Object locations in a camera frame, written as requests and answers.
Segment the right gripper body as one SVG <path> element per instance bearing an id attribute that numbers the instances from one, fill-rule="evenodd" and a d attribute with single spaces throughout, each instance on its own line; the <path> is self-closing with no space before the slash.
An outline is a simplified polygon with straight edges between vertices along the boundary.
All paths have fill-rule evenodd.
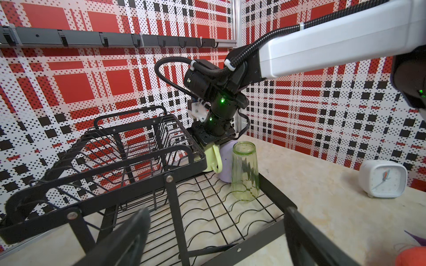
<path id="1" fill-rule="evenodd" d="M 191 126 L 191 135 L 201 146 L 221 145 L 236 138 L 236 132 L 231 123 L 207 129 L 205 123 L 196 121 Z"/>

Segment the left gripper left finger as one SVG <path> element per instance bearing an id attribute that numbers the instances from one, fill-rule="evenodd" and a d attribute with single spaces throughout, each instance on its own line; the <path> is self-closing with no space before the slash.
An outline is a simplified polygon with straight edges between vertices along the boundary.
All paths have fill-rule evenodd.
<path id="1" fill-rule="evenodd" d="M 82 244 L 85 256 L 77 266 L 138 266 L 150 230 L 150 212 L 141 208 L 115 231 L 95 243 L 80 209 L 71 209 L 71 228 Z"/>

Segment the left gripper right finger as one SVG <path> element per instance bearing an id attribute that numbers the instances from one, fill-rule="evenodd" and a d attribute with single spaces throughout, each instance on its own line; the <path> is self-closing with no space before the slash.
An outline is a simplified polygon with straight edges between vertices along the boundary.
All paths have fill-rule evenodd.
<path id="1" fill-rule="evenodd" d="M 295 266 L 357 266 L 358 263 L 339 249 L 295 207 L 284 215 L 285 234 Z"/>

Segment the lavender plastic cup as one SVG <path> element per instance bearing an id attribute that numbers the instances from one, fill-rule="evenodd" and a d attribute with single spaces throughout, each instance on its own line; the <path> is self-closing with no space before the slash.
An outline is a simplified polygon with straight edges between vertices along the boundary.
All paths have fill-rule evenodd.
<path id="1" fill-rule="evenodd" d="M 223 169 L 218 174 L 218 178 L 225 183 L 231 183 L 232 180 L 231 169 L 233 160 L 233 147 L 236 143 L 236 140 L 231 140 L 227 143 L 220 145 L 220 156 L 223 164 Z"/>

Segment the white mug green handle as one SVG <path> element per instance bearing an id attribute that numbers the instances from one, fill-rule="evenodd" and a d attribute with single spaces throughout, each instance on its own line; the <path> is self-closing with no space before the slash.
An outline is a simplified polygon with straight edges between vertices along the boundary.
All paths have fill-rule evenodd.
<path id="1" fill-rule="evenodd" d="M 206 156 L 207 168 L 204 172 L 214 171 L 219 174 L 223 170 L 223 162 L 220 155 L 220 148 L 218 145 L 211 143 L 204 148 L 204 154 Z"/>

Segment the tall green glass cup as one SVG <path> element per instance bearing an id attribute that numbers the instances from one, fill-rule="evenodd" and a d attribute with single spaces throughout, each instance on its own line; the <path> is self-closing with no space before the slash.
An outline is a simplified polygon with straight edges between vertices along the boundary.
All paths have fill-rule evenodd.
<path id="1" fill-rule="evenodd" d="M 252 142 L 240 141 L 233 146 L 231 187 L 239 201 L 251 202 L 259 196 L 257 153 Z"/>

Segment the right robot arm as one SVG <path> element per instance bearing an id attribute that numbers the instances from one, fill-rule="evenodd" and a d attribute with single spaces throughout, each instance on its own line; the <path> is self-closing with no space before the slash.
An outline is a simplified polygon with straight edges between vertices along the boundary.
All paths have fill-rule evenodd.
<path id="1" fill-rule="evenodd" d="M 248 106 L 243 89 L 265 79 L 393 57 L 391 82 L 408 105 L 426 113 L 426 3 L 366 1 L 306 23 L 276 29 L 229 53 L 224 67 L 203 59 L 167 57 L 160 67 L 185 63 L 183 93 L 210 104 L 206 118 L 192 126 L 202 145 L 237 140 L 231 126 Z"/>

